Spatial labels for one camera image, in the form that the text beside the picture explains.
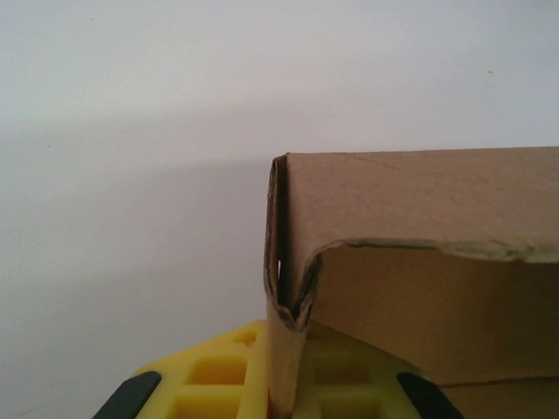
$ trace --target white wall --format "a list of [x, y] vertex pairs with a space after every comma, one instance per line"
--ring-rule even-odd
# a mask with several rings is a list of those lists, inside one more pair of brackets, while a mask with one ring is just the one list
[[558, 21], [544, 0], [3, 0], [0, 417], [91, 417], [263, 317], [275, 155], [559, 145]]

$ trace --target cardboard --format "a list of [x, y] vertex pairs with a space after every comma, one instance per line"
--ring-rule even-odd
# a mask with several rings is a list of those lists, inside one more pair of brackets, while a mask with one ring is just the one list
[[264, 268], [277, 417], [311, 317], [466, 417], [559, 417], [559, 148], [279, 157]]

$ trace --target cardboard flap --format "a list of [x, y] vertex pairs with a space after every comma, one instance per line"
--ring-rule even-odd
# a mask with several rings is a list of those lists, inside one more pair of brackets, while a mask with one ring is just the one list
[[[457, 286], [470, 286], [468, 281], [476, 271], [489, 275], [491, 278], [476, 278], [481, 283], [487, 282], [487, 288], [476, 291], [479, 296], [474, 298], [479, 299], [479, 303], [469, 305], [473, 310], [486, 304], [483, 295], [492, 287], [503, 285], [502, 281], [534, 277], [536, 288], [546, 293], [548, 304], [537, 309], [530, 318], [534, 324], [523, 325], [522, 329], [530, 330], [544, 319], [556, 322], [553, 324], [559, 329], [559, 317], [554, 315], [558, 311], [549, 307], [551, 299], [559, 301], [556, 299], [559, 298], [557, 282], [549, 283], [550, 278], [559, 280], [559, 148], [294, 154], [274, 161], [270, 180], [265, 284], [268, 313], [272, 319], [271, 399], [273, 405], [278, 406], [277, 410], [289, 410], [293, 406], [292, 387], [297, 372], [287, 374], [285, 366], [297, 365], [312, 311], [328, 326], [357, 335], [369, 343], [384, 345], [384, 349], [396, 350], [404, 357], [415, 357], [410, 359], [412, 362], [425, 361], [426, 354], [441, 350], [441, 346], [425, 341], [396, 339], [383, 327], [372, 326], [370, 315], [383, 321], [397, 320], [394, 327], [403, 328], [398, 332], [405, 334], [406, 322], [414, 315], [427, 316], [430, 320], [437, 316], [433, 314], [434, 309], [411, 304], [404, 309], [405, 315], [392, 318], [390, 313], [402, 311], [395, 300], [377, 308], [368, 307], [366, 298], [371, 294], [360, 288], [378, 282], [374, 273], [391, 275], [394, 271], [387, 268], [374, 272], [371, 267], [378, 265], [379, 258], [401, 258], [396, 264], [406, 264], [407, 258], [405, 252], [387, 256], [371, 251], [408, 249], [446, 254], [444, 260], [435, 256], [431, 268], [434, 272], [446, 269], [445, 280], [451, 282], [455, 275], [448, 273], [449, 270], [469, 270], [469, 273], [457, 273], [457, 278], [463, 278]], [[348, 249], [359, 248], [371, 251], [360, 252], [358, 260], [343, 256]], [[461, 264], [459, 259], [472, 262]], [[527, 263], [530, 266], [547, 264], [548, 267], [526, 270], [523, 266]], [[346, 269], [351, 268], [349, 264], [363, 269], [359, 272]], [[500, 278], [500, 284], [495, 282], [494, 274]], [[322, 277], [330, 278], [326, 291], [319, 286]], [[424, 282], [425, 288], [434, 284], [423, 277], [415, 279]], [[524, 279], [511, 301], [518, 300], [520, 292], [526, 291]], [[397, 276], [393, 281], [386, 278], [383, 284], [383, 289], [376, 290], [384, 292], [385, 296], [395, 291], [406, 292]], [[451, 285], [447, 291], [454, 292]], [[532, 304], [536, 304], [538, 295], [533, 296]], [[435, 293], [435, 299], [444, 297]], [[455, 303], [460, 299], [456, 294]], [[440, 316], [462, 319], [463, 324], [457, 326], [471, 329], [468, 339], [481, 339], [482, 335], [476, 330], [483, 319], [474, 319], [468, 324], [467, 316], [458, 316], [453, 305], [445, 308], [450, 312]], [[536, 308], [525, 306], [523, 313]], [[356, 331], [355, 325], [359, 325], [360, 331]], [[502, 324], [494, 326], [498, 330]], [[549, 331], [547, 327], [536, 329], [538, 332], [533, 333], [533, 337], [537, 339], [542, 339]], [[411, 337], [419, 334], [409, 333]], [[298, 336], [299, 347], [294, 345], [293, 336]], [[526, 333], [519, 333], [519, 336], [524, 338]], [[557, 349], [559, 354], [557, 333], [551, 341], [546, 349]], [[470, 349], [461, 355], [479, 361], [480, 368], [490, 367], [492, 358], [481, 359], [480, 351], [475, 349], [477, 343], [471, 342]], [[405, 348], [412, 345], [423, 349], [414, 352]], [[491, 348], [491, 342], [481, 346], [486, 350]], [[526, 351], [525, 356], [513, 356], [510, 362], [525, 361], [534, 354], [532, 348]], [[501, 378], [525, 374], [533, 367], [537, 370], [533, 375], [554, 374], [556, 371], [551, 366], [559, 369], [558, 356], [551, 356], [547, 363], [524, 362], [520, 368], [503, 364]], [[485, 377], [480, 369], [462, 376], [454, 365], [456, 361], [450, 358], [432, 363], [436, 374], [444, 381], [485, 380], [500, 373], [489, 371]], [[419, 366], [431, 372], [430, 365]], [[445, 375], [446, 370], [450, 371], [448, 375]]]

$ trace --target yellow plastic object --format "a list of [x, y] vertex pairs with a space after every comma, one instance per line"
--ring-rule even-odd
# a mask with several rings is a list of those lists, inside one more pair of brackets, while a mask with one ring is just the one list
[[265, 419], [266, 341], [255, 321], [142, 368], [162, 380], [136, 419]]
[[397, 374], [409, 362], [322, 325], [311, 325], [293, 419], [422, 419]]
[[[266, 322], [257, 321], [147, 365], [162, 380], [136, 419], [266, 419]], [[293, 419], [421, 419], [397, 381], [408, 362], [312, 325]]]

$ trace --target torn cardboard edge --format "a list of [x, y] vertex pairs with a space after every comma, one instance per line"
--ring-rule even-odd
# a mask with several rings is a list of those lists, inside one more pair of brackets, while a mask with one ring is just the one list
[[[502, 149], [497, 155], [512, 153], [518, 155], [522, 150], [531, 149]], [[541, 150], [545, 154], [552, 151], [553, 158], [558, 163], [558, 148]], [[467, 154], [489, 153], [487, 150], [455, 150], [443, 152], [409, 152], [366, 154], [398, 157], [398, 164], [405, 166], [406, 157], [411, 160], [425, 153], [438, 154], [444, 158], [445, 153]], [[308, 164], [312, 166], [312, 156]], [[415, 249], [436, 250], [441, 253], [460, 258], [472, 258], [489, 261], [523, 261], [528, 263], [559, 262], [559, 232], [556, 240], [436, 240], [409, 239], [398, 237], [338, 237], [327, 240], [315, 246], [305, 254], [302, 262], [296, 260], [293, 254], [293, 188], [290, 185], [290, 171], [288, 159], [290, 155], [281, 156], [273, 161], [268, 190], [268, 207], [266, 219], [266, 248], [264, 265], [264, 282], [267, 296], [267, 317], [270, 330], [270, 398], [273, 411], [279, 416], [288, 415], [293, 411], [296, 396], [296, 383], [299, 372], [300, 357], [306, 338], [307, 324], [310, 320], [313, 305], [318, 291], [318, 277], [321, 270], [322, 255], [326, 251], [343, 246], [369, 247], [387, 249]]]

